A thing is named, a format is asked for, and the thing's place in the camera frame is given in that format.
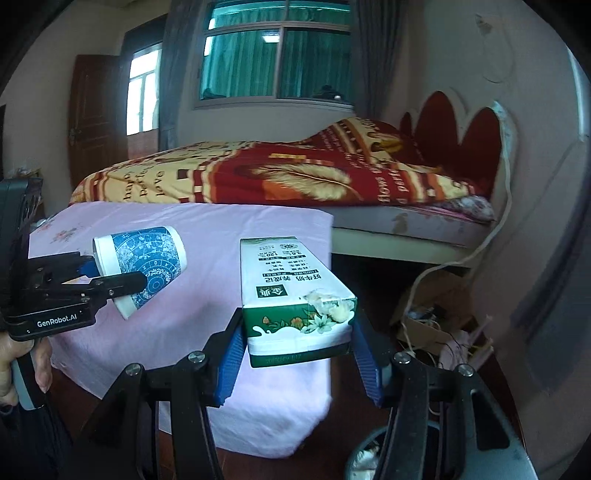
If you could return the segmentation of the left hand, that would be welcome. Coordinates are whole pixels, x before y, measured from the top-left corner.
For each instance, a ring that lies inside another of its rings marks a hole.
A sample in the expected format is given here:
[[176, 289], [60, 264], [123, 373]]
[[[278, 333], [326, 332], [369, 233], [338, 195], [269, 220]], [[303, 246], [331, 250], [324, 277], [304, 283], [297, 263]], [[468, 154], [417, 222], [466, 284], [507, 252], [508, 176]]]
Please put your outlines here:
[[35, 343], [32, 340], [17, 342], [6, 332], [1, 333], [0, 396], [2, 406], [15, 406], [18, 394], [13, 386], [11, 363], [28, 353], [33, 353], [35, 381], [46, 393], [52, 384], [52, 347], [47, 338]]

